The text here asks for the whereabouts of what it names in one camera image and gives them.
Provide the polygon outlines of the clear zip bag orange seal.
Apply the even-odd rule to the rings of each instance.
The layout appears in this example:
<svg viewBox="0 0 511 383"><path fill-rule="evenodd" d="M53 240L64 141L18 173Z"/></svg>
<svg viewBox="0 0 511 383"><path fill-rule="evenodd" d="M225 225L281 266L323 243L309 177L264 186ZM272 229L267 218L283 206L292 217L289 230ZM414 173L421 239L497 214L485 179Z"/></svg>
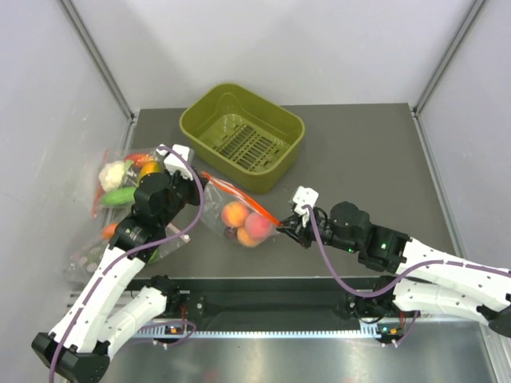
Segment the clear zip bag orange seal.
<svg viewBox="0 0 511 383"><path fill-rule="evenodd" d="M224 229L227 226L221 219L222 209L226 204L233 201L238 201L248 207L249 215L252 212L257 212L273 222L273 233L265 240L261 240L260 244L266 242L268 239L278 234L278 219L262 205L260 205L255 199L253 199L249 194L240 190L237 186L229 183L228 181L212 176L207 172L201 172L201 175L207 180L207 183L204 186L204 211L201 217L201 221L207 227L224 237ZM243 245L241 245L238 240L229 241L232 243L237 243L243 247Z"/></svg>

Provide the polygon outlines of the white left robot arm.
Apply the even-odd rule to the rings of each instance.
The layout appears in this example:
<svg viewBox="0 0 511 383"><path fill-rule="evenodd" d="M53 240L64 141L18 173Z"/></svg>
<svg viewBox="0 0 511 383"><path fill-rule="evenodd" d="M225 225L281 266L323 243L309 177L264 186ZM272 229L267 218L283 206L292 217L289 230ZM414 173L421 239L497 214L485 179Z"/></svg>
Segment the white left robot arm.
<svg viewBox="0 0 511 383"><path fill-rule="evenodd" d="M49 369L70 382L99 382L122 346L159 315L173 316L181 305L175 285L156 276L126 306L113 308L128 284L163 244L179 238L166 227L190 204L204 207L208 181L179 171L144 176L130 213L117 225L100 264L73 306L48 333L39 333L32 350Z"/></svg>

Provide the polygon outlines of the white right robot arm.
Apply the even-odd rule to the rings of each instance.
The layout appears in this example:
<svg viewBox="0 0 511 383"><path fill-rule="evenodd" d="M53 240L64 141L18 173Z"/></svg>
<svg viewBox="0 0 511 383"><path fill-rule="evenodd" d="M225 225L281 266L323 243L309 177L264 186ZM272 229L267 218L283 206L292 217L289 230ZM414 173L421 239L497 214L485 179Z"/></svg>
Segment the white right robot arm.
<svg viewBox="0 0 511 383"><path fill-rule="evenodd" d="M348 202L334 205L329 213L309 205L295 207L277 230L304 248L317 243L331 276L347 292L348 315L447 314L510 335L508 269L470 262L373 224L367 212ZM326 247L356 254L360 264L382 273L374 290L349 286L335 272Z"/></svg>

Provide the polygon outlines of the pink fake peach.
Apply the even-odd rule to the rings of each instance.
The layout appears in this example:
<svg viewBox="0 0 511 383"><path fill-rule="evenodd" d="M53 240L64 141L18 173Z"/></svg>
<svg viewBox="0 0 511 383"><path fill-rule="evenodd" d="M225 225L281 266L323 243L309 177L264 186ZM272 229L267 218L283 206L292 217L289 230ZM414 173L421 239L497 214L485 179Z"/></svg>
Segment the pink fake peach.
<svg viewBox="0 0 511 383"><path fill-rule="evenodd" d="M257 212L247 217L244 228L251 238L258 240L265 240L274 231L273 222Z"/></svg>

